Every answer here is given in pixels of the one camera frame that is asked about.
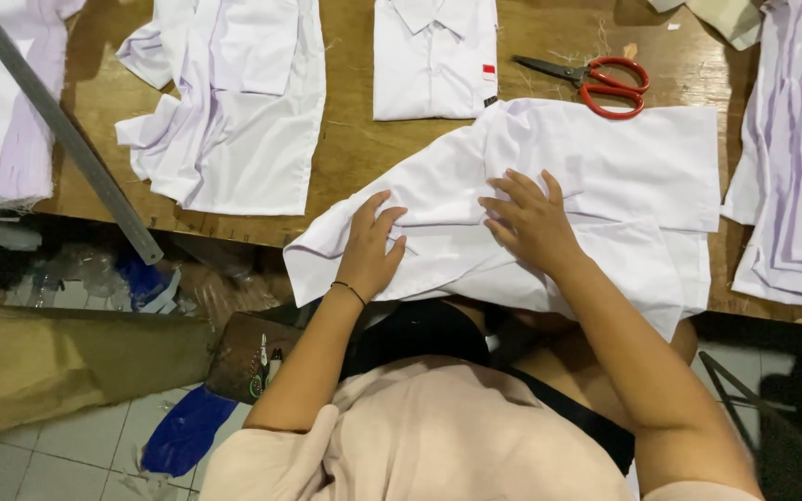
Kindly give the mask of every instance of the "shirt pocket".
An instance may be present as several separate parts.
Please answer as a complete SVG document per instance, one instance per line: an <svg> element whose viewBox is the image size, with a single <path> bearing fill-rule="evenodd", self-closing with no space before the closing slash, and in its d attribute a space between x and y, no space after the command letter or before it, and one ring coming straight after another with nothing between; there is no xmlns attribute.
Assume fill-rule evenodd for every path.
<svg viewBox="0 0 802 501"><path fill-rule="evenodd" d="M298 38L298 0L222 0L210 46L212 87L283 96Z"/></svg>

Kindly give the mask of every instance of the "metal ruler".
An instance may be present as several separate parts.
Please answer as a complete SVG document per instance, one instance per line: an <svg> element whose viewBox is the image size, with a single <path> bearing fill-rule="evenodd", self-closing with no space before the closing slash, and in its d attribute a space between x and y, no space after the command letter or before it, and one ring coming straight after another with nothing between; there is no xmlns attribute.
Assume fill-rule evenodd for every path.
<svg viewBox="0 0 802 501"><path fill-rule="evenodd" d="M54 132L54 136L63 145L67 154L73 158L76 166L85 176L85 180L95 189L98 198L104 203L119 228L126 234L138 255L149 265L159 261L163 256L163 251L144 227L144 223L141 222L135 209L132 208L132 204L126 199L126 195L119 189L110 172L85 142L83 136L73 127L58 102L54 100L45 85L39 81L39 77L20 55L1 25L0 61L17 81L20 90L27 95L29 101L39 111L39 115Z"/></svg>

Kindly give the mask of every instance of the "red-handled scissors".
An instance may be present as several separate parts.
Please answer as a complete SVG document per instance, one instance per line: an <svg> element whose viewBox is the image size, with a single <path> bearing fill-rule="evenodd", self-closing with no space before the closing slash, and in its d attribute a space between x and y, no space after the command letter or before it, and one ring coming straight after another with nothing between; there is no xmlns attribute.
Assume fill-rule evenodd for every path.
<svg viewBox="0 0 802 501"><path fill-rule="evenodd" d="M645 94L645 91L649 90L649 74L645 72L645 69L642 66L636 64L632 59L628 59L626 57L599 57L581 68L572 68L571 66L547 63L546 61L540 61L539 59L532 59L530 57L523 57L520 55L512 56L512 60L526 68L530 68L531 70L540 71L541 73L546 73L547 75L552 75L554 77L562 78L571 82L574 84L574 87L578 89L577 92L580 94L581 99L584 100L584 104L586 104L589 109L592 109L600 117L610 120L632 119L638 115L639 112L642 111L642 95ZM596 70L596 68L600 66L607 66L609 64L618 64L632 70L639 76L641 80L641 86L637 87L618 82L618 80L609 77L608 75L603 75ZM595 78L605 85L597 85L585 82L584 80L587 77ZM629 99L633 102L634 108L630 109L630 111L624 112L609 111L597 105L593 101L593 97L590 96L591 93L605 94L607 96L619 96Z"/></svg>

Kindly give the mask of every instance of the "shirt sleeve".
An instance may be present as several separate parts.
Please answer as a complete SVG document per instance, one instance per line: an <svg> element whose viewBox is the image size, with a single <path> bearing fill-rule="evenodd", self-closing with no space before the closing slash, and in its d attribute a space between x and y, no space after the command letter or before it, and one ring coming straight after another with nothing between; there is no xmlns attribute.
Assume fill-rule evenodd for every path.
<svg viewBox="0 0 802 501"><path fill-rule="evenodd" d="M747 492L713 482L674 482L652 490L642 501L760 501Z"/></svg>
<svg viewBox="0 0 802 501"><path fill-rule="evenodd" d="M323 486L323 454L339 408L325 405L305 435L240 430L209 460L200 501L309 498Z"/></svg>

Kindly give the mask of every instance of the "stack of white fabric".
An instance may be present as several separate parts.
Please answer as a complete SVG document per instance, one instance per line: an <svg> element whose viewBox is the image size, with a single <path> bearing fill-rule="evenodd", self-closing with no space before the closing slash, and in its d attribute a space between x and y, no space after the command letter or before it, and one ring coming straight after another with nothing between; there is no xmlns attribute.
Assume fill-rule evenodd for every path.
<svg viewBox="0 0 802 501"><path fill-rule="evenodd" d="M302 215L326 99L317 0L157 0L117 51L157 88L116 125L137 176L185 209Z"/></svg>
<svg viewBox="0 0 802 501"><path fill-rule="evenodd" d="M802 0L763 9L743 154L722 213L755 225L732 290L802 305Z"/></svg>
<svg viewBox="0 0 802 501"><path fill-rule="evenodd" d="M546 168L559 180L582 248L666 339L680 318L707 307L707 233L719 223L717 109L654 108L616 121L542 99L487 107L316 219L284 250L297 304L327 291L351 216L391 189L383 208L409 211L389 239L406 234L407 253L377 301L461 294L572 316L555 284L482 223L477 198L499 194L485 180L507 168L536 180Z"/></svg>
<svg viewBox="0 0 802 501"><path fill-rule="evenodd" d="M61 98L67 28L84 0L0 0L0 24L56 100ZM0 207L52 196L52 132L0 62Z"/></svg>

